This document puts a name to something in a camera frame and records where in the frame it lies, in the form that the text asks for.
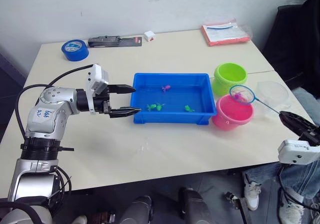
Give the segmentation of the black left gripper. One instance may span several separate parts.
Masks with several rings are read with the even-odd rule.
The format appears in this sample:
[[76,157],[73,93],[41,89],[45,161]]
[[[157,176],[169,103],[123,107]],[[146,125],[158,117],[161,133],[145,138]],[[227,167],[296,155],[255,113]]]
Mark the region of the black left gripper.
[[136,89],[126,84],[112,84],[99,88],[94,91],[93,105],[95,112],[100,114],[108,114],[110,118],[121,118],[134,115],[141,111],[135,107],[121,107],[119,109],[111,109],[110,93],[128,94],[134,93]]

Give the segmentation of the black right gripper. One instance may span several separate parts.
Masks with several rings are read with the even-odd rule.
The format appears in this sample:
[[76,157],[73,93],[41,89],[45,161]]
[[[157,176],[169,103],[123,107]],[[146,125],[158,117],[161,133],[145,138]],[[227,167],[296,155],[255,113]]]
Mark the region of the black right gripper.
[[307,141],[313,147],[320,145],[319,126],[292,112],[281,111],[279,118],[287,128],[299,135],[299,140]]

